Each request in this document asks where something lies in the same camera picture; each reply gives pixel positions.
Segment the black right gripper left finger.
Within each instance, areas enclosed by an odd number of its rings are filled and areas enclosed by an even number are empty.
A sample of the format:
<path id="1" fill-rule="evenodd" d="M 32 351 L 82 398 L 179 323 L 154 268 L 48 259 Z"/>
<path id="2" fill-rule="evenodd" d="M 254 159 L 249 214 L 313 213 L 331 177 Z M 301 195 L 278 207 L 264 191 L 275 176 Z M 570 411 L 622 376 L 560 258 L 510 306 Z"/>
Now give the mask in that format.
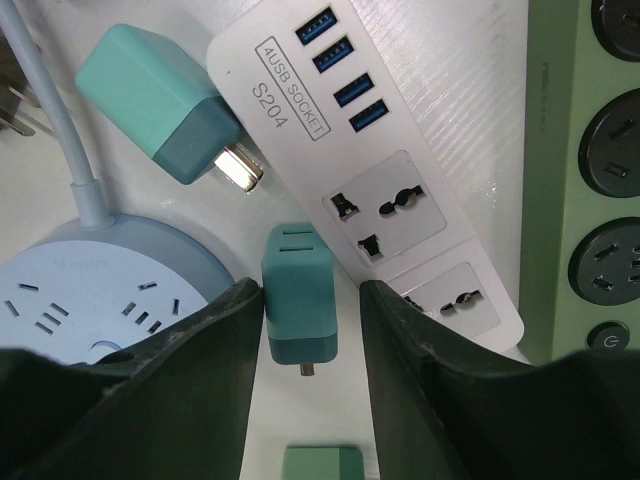
<path id="1" fill-rule="evenodd" d="M 88 365 L 1 353 L 5 479 L 236 479 L 263 325 L 245 278 Z"/>

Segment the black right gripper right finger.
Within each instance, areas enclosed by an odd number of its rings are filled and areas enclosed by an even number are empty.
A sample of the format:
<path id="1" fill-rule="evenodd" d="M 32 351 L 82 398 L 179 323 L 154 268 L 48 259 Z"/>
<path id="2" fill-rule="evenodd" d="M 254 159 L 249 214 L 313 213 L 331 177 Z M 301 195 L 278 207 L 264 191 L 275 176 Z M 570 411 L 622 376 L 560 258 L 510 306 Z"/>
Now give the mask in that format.
<path id="1" fill-rule="evenodd" d="M 580 351 L 531 366 L 359 288 L 384 479 L 635 479 L 639 355 Z"/>

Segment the teal charger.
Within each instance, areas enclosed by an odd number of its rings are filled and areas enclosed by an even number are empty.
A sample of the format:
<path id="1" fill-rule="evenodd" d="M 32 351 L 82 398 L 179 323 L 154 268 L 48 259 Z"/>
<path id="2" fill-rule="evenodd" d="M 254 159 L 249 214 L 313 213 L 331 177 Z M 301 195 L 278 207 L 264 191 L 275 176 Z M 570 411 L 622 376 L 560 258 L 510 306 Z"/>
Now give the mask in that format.
<path id="1" fill-rule="evenodd" d="M 171 177 L 190 185 L 211 168 L 242 190 L 262 169 L 244 129 L 201 65 L 171 39 L 128 24 L 102 36 L 75 77 L 78 90 Z"/>
<path id="2" fill-rule="evenodd" d="M 333 255 L 312 225 L 281 224 L 269 235 L 261 273 L 271 357 L 311 377 L 338 352 Z"/>

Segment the light green charger upright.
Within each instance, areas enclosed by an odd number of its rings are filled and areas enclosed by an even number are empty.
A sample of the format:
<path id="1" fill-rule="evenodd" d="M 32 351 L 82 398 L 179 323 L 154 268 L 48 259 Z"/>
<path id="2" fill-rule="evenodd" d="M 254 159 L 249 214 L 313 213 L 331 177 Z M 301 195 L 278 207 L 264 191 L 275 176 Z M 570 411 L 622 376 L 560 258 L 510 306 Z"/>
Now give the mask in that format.
<path id="1" fill-rule="evenodd" d="M 364 459 L 355 447 L 289 447 L 282 480 L 365 480 Z"/>

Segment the round blue power socket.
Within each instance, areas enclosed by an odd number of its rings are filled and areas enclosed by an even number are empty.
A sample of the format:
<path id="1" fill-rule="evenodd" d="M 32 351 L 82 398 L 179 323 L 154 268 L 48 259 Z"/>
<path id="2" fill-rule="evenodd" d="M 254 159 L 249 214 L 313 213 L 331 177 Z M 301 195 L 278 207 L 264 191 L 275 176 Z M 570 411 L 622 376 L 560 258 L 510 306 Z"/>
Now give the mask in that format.
<path id="1" fill-rule="evenodd" d="M 69 222 L 1 266 L 1 346 L 93 364 L 169 328 L 233 283 L 199 242 L 121 214 L 102 230 Z"/>

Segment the green power strip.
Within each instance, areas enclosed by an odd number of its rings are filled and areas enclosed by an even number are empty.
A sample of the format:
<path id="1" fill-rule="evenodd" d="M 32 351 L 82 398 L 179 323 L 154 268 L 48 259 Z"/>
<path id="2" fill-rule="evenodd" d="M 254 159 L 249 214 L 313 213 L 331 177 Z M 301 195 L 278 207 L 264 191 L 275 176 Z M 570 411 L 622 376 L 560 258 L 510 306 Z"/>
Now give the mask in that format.
<path id="1" fill-rule="evenodd" d="M 639 345 L 639 5 L 528 13 L 519 312 L 523 354 Z"/>

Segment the white USB power strip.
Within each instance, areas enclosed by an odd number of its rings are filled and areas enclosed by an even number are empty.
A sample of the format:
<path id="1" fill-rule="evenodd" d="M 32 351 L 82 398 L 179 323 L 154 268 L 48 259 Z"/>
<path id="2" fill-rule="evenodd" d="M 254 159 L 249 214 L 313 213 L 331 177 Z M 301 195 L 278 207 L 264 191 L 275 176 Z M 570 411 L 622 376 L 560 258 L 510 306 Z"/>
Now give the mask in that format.
<path id="1" fill-rule="evenodd" d="M 208 73 L 355 283 L 502 353 L 524 325 L 349 1 L 262 1 Z"/>

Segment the pink charger by coil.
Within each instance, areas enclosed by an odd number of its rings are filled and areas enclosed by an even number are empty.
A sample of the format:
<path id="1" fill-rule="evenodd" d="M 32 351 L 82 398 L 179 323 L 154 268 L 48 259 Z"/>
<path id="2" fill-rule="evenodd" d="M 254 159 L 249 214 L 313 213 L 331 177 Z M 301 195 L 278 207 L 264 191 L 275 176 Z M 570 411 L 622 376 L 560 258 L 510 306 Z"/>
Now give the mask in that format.
<path id="1" fill-rule="evenodd" d="M 1 33 L 1 129 L 31 137 L 35 130 L 17 117 L 23 102 L 40 107 L 37 97 L 28 88 L 26 75 L 13 49 L 4 33 Z"/>

